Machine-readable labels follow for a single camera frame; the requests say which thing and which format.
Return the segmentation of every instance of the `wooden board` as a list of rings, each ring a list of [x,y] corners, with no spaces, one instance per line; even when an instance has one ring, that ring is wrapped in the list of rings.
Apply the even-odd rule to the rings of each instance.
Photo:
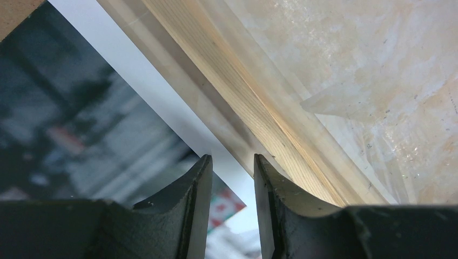
[[[231,127],[249,128],[302,188],[340,206],[457,201],[455,2],[144,3],[211,83],[193,91],[216,89],[240,118]],[[129,36],[153,45],[143,35]]]
[[[44,0],[2,0],[0,3],[0,41],[43,2]]]

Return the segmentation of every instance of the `pine wood grain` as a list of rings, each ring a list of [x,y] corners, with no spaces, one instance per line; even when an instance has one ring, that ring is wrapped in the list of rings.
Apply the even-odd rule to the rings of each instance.
[[[199,4],[181,0],[144,3],[291,179],[313,195],[344,206],[320,169],[301,146],[295,145],[277,111],[255,94],[253,89],[260,86],[234,58]]]

